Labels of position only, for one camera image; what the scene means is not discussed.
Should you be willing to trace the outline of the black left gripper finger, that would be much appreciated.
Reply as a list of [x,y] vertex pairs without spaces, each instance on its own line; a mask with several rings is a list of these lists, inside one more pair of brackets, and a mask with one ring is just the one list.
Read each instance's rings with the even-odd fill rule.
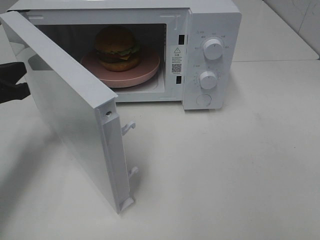
[[0,82],[15,85],[27,73],[23,62],[9,62],[0,65]]
[[30,89],[26,82],[19,84],[0,83],[1,104],[13,100],[23,100],[30,94]]

